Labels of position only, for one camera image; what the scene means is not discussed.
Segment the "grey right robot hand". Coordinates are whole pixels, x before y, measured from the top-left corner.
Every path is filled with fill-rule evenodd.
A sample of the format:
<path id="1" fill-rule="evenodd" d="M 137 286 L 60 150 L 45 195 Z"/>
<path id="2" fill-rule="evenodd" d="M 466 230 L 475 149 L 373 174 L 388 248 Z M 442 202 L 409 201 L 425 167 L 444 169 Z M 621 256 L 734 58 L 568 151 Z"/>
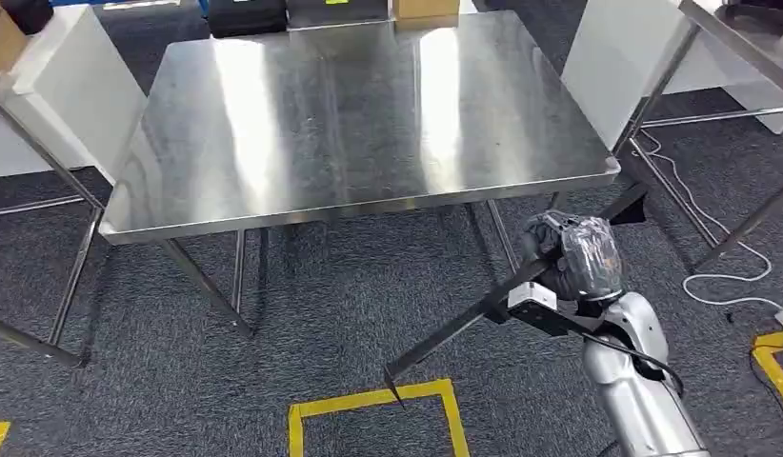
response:
<path id="1" fill-rule="evenodd" d="M 549 209 L 526 224 L 529 259 L 549 262 L 536 282 L 565 301 L 601 301 L 623 292 L 623 268 L 610 223 Z"/>

